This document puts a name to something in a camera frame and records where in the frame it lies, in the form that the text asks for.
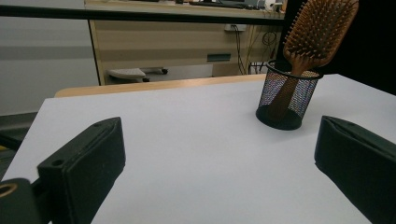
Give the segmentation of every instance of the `white table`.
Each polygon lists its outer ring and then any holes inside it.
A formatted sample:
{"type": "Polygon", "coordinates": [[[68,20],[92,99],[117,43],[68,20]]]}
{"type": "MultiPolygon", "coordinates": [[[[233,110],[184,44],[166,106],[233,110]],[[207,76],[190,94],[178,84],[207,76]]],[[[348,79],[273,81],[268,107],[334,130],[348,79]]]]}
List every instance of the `white table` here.
{"type": "Polygon", "coordinates": [[[263,81],[47,99],[4,180],[91,124],[121,117],[126,166],[93,223],[369,223],[315,165],[322,115],[396,142],[396,97],[338,75],[295,131],[255,117],[263,81]]]}

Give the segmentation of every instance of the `black cable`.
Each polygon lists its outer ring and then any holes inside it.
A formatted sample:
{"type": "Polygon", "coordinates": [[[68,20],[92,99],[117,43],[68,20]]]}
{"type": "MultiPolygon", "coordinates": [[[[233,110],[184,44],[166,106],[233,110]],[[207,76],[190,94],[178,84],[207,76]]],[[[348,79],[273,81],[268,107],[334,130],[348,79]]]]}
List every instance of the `black cable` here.
{"type": "Polygon", "coordinates": [[[241,75],[245,74],[245,66],[242,62],[241,59],[241,40],[239,38],[239,30],[236,25],[232,25],[232,27],[235,29],[235,36],[236,36],[236,50],[238,53],[238,67],[239,67],[239,72],[241,72],[241,75]]]}

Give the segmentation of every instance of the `brush handle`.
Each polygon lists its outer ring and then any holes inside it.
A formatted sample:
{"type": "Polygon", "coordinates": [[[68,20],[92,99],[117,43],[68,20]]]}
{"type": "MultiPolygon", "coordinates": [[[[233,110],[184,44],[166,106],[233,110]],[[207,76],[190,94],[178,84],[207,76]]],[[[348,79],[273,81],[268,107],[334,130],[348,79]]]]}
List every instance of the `brush handle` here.
{"type": "MultiPolygon", "coordinates": [[[[312,62],[310,59],[304,57],[295,57],[291,62],[291,74],[294,76],[301,76],[303,72],[312,68],[312,62]]],[[[279,92],[275,96],[274,100],[268,106],[268,118],[272,121],[281,121],[288,113],[288,107],[291,102],[291,98],[295,92],[298,84],[298,78],[287,77],[285,83],[280,88],[279,92]]]]}
{"type": "Polygon", "coordinates": [[[280,88],[274,100],[268,106],[268,118],[272,121],[281,121],[288,113],[288,107],[297,87],[298,79],[288,77],[280,88]]]}

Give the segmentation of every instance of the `floor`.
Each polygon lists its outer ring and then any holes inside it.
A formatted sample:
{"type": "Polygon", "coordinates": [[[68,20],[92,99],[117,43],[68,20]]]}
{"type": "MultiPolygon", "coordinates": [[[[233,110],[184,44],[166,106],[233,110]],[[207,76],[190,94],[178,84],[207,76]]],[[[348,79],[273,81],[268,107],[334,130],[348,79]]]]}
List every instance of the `floor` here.
{"type": "MultiPolygon", "coordinates": [[[[210,64],[166,67],[164,69],[166,70],[166,74],[161,68],[142,70],[146,73],[146,77],[149,78],[150,82],[212,76],[212,65],[210,64]]],[[[265,72],[266,68],[264,67],[261,71],[252,71],[251,73],[256,74],[265,72]]],[[[123,84],[142,82],[142,80],[112,78],[112,82],[112,84],[123,84]]],[[[0,134],[10,135],[17,140],[22,141],[35,119],[35,114],[36,113],[0,116],[0,134]]],[[[8,166],[11,164],[15,153],[15,150],[3,146],[0,138],[0,179],[3,179],[3,176],[6,173],[8,166]]]]}

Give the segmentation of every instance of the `desk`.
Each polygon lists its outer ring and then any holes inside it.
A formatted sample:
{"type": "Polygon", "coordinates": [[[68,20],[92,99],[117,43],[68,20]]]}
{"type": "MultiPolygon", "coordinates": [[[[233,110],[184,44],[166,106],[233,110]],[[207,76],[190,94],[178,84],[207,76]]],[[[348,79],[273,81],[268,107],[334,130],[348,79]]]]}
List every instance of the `desk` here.
{"type": "MultiPolygon", "coordinates": [[[[240,32],[242,63],[268,61],[276,55],[282,31],[278,23],[281,13],[221,7],[197,7],[174,2],[97,1],[86,0],[90,10],[126,11],[171,15],[221,16],[224,18],[262,19],[261,25],[248,25],[240,32]],[[262,43],[271,33],[273,43],[262,43]]],[[[214,64],[213,77],[238,75],[238,50],[234,31],[224,31],[221,23],[188,23],[156,21],[90,21],[92,43],[101,85],[111,83],[106,70],[120,68],[165,67],[193,64],[214,64]],[[212,61],[208,55],[230,55],[212,61]]]]}
{"type": "Polygon", "coordinates": [[[317,85],[303,126],[255,117],[263,80],[47,99],[5,179],[91,124],[121,117],[126,166],[93,223],[369,223],[316,166],[321,116],[396,142],[396,97],[346,77],[317,85]]]}

